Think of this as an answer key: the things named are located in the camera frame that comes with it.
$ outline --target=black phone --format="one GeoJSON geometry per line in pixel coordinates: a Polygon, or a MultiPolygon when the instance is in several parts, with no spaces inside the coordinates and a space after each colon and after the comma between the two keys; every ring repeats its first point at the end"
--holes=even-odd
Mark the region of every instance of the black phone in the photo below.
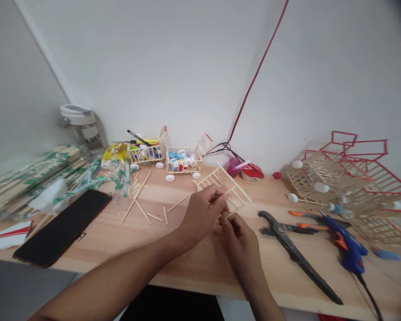
{"type": "Polygon", "coordinates": [[[90,189],[13,253],[15,259],[48,268],[80,237],[110,202],[111,196],[90,189]]]}

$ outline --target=red cable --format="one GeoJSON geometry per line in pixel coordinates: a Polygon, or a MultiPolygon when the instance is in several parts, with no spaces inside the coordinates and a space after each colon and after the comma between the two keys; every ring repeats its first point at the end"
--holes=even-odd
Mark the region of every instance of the red cable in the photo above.
{"type": "Polygon", "coordinates": [[[258,65],[257,71],[256,71],[256,73],[255,73],[255,76],[254,76],[252,82],[251,82],[251,85],[250,85],[250,87],[248,88],[248,91],[246,92],[246,95],[245,95],[245,98],[244,98],[244,102],[242,103],[241,109],[239,110],[239,114],[237,115],[235,124],[234,124],[233,129],[232,129],[232,133],[230,134],[230,138],[229,138],[229,140],[228,140],[226,143],[221,143],[221,144],[228,144],[228,143],[232,140],[232,138],[233,138],[233,133],[235,132],[235,128],[236,128],[237,122],[238,122],[239,118],[241,117],[241,113],[242,113],[242,111],[243,111],[243,109],[244,109],[245,102],[246,102],[246,100],[247,100],[247,98],[248,98],[248,95],[250,94],[251,88],[253,87],[255,80],[257,79],[257,75],[258,75],[258,73],[259,73],[259,71],[260,71],[260,69],[261,69],[261,67],[262,67],[264,58],[266,57],[267,52],[269,51],[270,45],[272,44],[272,41],[273,41],[273,38],[275,38],[275,34],[276,34],[276,32],[277,32],[277,30],[278,30],[278,28],[279,28],[279,25],[281,24],[282,17],[284,16],[284,13],[285,13],[285,10],[286,10],[286,6],[288,5],[288,2],[289,2],[289,0],[286,0],[286,1],[285,1],[284,9],[282,9],[282,13],[281,13],[281,16],[280,16],[280,18],[279,18],[278,24],[276,25],[275,31],[273,32],[273,36],[272,36],[272,38],[270,39],[270,42],[269,42],[269,44],[268,44],[268,46],[267,46],[267,48],[266,48],[266,51],[265,51],[264,54],[263,54],[263,58],[262,58],[262,60],[260,61],[260,64],[258,65]]]}

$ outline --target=small red ball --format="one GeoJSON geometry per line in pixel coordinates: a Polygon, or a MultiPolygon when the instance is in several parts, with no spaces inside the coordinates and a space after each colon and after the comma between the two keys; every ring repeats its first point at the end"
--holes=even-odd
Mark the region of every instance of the small red ball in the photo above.
{"type": "Polygon", "coordinates": [[[280,179],[282,177],[282,174],[280,172],[276,172],[273,174],[274,179],[280,179]]]}

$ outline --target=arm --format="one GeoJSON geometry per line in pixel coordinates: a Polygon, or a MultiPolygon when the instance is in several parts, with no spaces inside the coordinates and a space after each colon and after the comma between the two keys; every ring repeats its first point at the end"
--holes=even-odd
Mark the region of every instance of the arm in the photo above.
{"type": "Polygon", "coordinates": [[[270,293],[260,260],[257,236],[238,214],[219,218],[225,249],[257,321],[285,321],[270,293]]]}
{"type": "Polygon", "coordinates": [[[195,247],[211,230],[217,216],[228,211],[223,194],[216,186],[192,194],[179,228],[96,267],[29,320],[113,320],[166,264],[195,247]]]}

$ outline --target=orange-handled pliers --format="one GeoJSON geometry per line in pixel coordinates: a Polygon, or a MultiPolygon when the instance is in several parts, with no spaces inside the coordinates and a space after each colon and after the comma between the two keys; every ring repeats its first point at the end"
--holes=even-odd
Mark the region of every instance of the orange-handled pliers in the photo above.
{"type": "MultiPolygon", "coordinates": [[[[296,212],[296,211],[288,211],[290,215],[293,216],[300,216],[300,217],[306,217],[306,218],[312,218],[316,220],[319,224],[309,224],[309,223],[297,223],[297,227],[303,228],[303,229],[310,229],[310,230],[328,230],[329,228],[323,223],[323,217],[322,215],[318,214],[312,214],[308,212],[296,212]]],[[[345,229],[348,227],[351,227],[352,224],[349,222],[345,222],[339,219],[334,219],[337,221],[341,226],[343,226],[345,229]]]]}

